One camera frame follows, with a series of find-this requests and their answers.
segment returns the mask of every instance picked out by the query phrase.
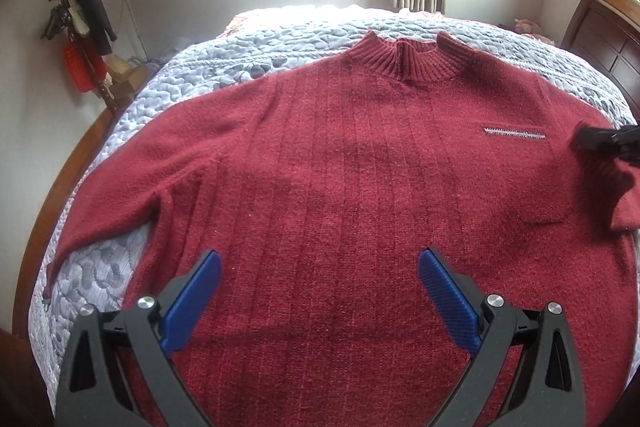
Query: sweater sleeve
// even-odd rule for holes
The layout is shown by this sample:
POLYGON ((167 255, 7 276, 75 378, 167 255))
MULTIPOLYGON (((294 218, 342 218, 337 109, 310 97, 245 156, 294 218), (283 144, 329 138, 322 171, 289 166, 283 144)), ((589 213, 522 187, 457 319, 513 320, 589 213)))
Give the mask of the sweater sleeve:
POLYGON ((578 160, 585 190, 593 195, 585 209, 607 228, 623 232, 640 229, 640 169, 617 158, 584 150, 575 139, 582 126, 612 128, 609 120, 591 105, 548 82, 545 85, 552 111, 561 131, 566 133, 572 153, 578 160))
POLYGON ((45 298, 68 255, 171 212, 171 187, 259 123, 274 99, 260 78, 179 103, 145 125, 80 185, 47 266, 45 298))

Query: blue gripper pad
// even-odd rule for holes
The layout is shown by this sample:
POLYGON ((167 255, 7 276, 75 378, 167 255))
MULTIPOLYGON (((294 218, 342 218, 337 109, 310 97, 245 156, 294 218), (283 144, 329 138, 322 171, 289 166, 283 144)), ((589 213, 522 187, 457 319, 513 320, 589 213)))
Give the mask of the blue gripper pad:
POLYGON ((217 252, 211 250, 164 314, 160 347, 166 357, 186 347, 221 276, 222 260, 217 252))
POLYGON ((481 343, 478 314, 431 250, 420 254, 418 274, 456 346, 474 356, 481 343))

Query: dark wooden headboard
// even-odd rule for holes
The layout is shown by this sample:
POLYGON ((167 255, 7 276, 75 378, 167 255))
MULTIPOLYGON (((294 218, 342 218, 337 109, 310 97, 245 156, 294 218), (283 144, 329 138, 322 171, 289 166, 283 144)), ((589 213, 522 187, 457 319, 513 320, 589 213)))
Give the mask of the dark wooden headboard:
POLYGON ((581 0, 561 47, 616 84, 640 121, 640 29, 599 0, 581 0))

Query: dark hanging garment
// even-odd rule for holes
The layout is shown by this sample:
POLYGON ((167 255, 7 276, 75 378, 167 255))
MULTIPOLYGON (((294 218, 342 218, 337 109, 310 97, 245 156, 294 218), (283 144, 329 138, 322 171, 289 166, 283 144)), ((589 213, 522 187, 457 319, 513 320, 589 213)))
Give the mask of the dark hanging garment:
POLYGON ((86 20, 89 29, 91 30, 90 37, 95 43, 95 47, 98 49, 100 55, 109 55, 111 53, 111 45, 107 39, 107 36, 113 42, 117 39, 116 34, 111 28, 109 17, 104 9, 102 0, 76 0, 86 20))

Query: white cable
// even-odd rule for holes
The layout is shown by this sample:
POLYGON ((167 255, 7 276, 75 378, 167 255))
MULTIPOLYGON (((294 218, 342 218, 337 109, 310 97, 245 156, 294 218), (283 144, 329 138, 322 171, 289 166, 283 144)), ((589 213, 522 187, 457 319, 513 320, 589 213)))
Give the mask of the white cable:
POLYGON ((133 27, 136 31, 136 35, 138 36, 138 40, 140 41, 140 46, 142 46, 142 51, 145 54, 145 59, 149 60, 149 55, 146 52, 145 43, 142 41, 142 36, 140 35, 140 29, 138 28, 138 23, 136 22, 136 18, 133 15, 133 10, 131 8, 131 3, 129 0, 124 0, 127 4, 127 10, 129 10, 129 15, 131 15, 131 21, 133 22, 133 27))

